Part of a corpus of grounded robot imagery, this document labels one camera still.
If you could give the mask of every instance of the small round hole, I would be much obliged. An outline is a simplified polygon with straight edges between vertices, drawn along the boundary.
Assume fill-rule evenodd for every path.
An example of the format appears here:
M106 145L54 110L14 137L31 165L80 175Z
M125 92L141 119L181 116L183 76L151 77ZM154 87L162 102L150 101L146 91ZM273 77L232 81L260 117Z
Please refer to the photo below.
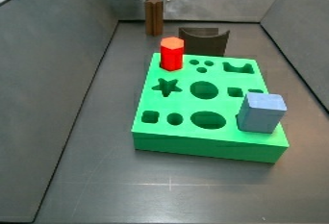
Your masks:
M205 61L206 66L214 66L214 63L212 61Z
M196 60L196 59L193 59L193 60L190 61L190 63L191 63L193 65L198 65L198 64L200 64L200 61Z
M197 71L202 74L208 73L208 68L206 67L198 67Z
M182 124L182 116L178 113L171 113L167 116L167 121L173 126L178 126Z

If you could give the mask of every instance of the oval hole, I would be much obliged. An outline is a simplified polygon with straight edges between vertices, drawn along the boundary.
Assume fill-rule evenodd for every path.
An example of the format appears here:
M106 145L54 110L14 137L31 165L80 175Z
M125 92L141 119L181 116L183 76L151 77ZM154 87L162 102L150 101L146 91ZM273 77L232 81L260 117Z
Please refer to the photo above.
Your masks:
M210 82L193 83L190 92L200 99L213 99L218 96L218 88Z
M225 126L226 120L217 112L196 112L190 116L196 126L204 129L220 129Z

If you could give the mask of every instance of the red hexagonal block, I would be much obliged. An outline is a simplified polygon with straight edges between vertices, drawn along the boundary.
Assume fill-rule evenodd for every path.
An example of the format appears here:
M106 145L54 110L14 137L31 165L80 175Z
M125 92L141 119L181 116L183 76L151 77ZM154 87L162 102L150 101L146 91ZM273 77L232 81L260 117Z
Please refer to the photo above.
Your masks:
M161 67L167 71L182 69L183 40L165 37L161 40Z

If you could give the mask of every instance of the green shape sorter board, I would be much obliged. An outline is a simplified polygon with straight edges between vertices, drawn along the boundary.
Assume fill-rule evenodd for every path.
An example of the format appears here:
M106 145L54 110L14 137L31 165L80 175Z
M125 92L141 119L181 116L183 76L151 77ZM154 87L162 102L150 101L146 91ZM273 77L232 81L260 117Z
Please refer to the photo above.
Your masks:
M154 53L131 130L135 149L276 162L289 147L281 124L272 134L237 125L248 92L269 93L256 60L183 55L173 72L159 63Z

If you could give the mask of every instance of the blue cube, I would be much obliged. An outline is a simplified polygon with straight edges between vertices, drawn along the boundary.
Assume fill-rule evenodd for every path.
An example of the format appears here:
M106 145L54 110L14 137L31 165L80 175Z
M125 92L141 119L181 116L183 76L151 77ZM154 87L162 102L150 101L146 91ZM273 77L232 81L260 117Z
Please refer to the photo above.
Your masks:
M249 92L237 116L240 129L270 134L285 112L286 106L280 95Z

